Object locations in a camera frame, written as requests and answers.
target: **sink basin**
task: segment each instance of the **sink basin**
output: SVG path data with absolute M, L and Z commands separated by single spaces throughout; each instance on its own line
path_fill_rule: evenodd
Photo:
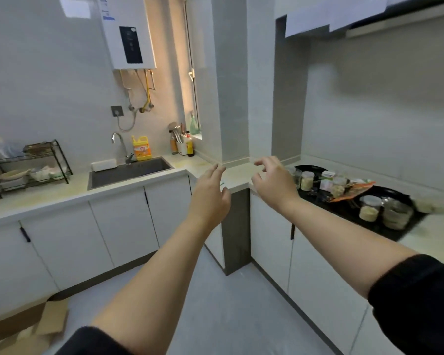
M 157 157 L 152 160 L 124 164 L 117 168 L 107 169 L 100 172 L 90 172 L 87 190 L 123 182 L 136 177 L 147 176 L 148 174 L 172 168 L 173 167 L 171 167 L 163 157 Z

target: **white water heater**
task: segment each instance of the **white water heater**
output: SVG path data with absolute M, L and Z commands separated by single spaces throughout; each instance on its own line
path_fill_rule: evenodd
M 155 69 L 145 0 L 97 0 L 114 69 Z

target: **tile floor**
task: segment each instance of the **tile floor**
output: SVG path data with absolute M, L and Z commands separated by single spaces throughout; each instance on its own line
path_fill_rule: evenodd
M 45 355 L 54 354 L 76 329 L 89 324 L 138 269 L 72 296 L 66 331 Z M 203 248 L 168 354 L 333 352 L 253 264 L 225 276 Z

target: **faucet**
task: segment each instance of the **faucet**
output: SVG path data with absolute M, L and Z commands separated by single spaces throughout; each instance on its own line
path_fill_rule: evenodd
M 115 144 L 115 136 L 119 136 L 120 137 L 120 143 L 124 147 L 124 151 L 125 151 L 125 164 L 131 164 L 131 159 L 133 158 L 134 154 L 133 153 L 130 153 L 130 154 L 127 153 L 127 148 L 125 147 L 125 143 L 124 143 L 124 140 L 122 138 L 122 135 L 119 134 L 118 132 L 113 132 L 113 134 L 112 134 L 112 144 Z

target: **hand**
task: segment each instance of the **hand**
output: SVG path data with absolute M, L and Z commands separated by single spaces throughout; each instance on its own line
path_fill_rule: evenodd
M 252 183 L 260 195 L 271 208 L 286 217 L 291 204 L 299 200 L 293 177 L 283 167 L 275 156 L 263 157 L 255 162 L 255 166 L 265 166 L 265 179 L 260 173 L 252 177 Z
M 225 167 L 219 167 L 218 164 L 212 166 L 199 178 L 193 190 L 187 220 L 202 226 L 208 232 L 207 236 L 225 219 L 230 210 L 232 195 L 227 187 L 222 191 L 220 188 L 224 171 Z

